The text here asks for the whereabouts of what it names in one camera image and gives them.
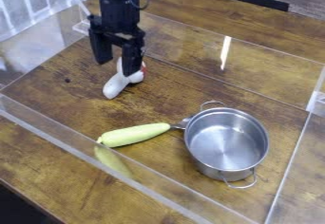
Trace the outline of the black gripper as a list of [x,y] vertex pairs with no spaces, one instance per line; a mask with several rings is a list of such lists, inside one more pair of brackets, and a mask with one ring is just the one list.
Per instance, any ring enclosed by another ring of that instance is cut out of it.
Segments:
[[137,27],[139,0],[99,0],[100,14],[91,14],[88,38],[96,63],[112,59],[112,45],[121,47],[121,70],[125,77],[140,70],[144,31]]

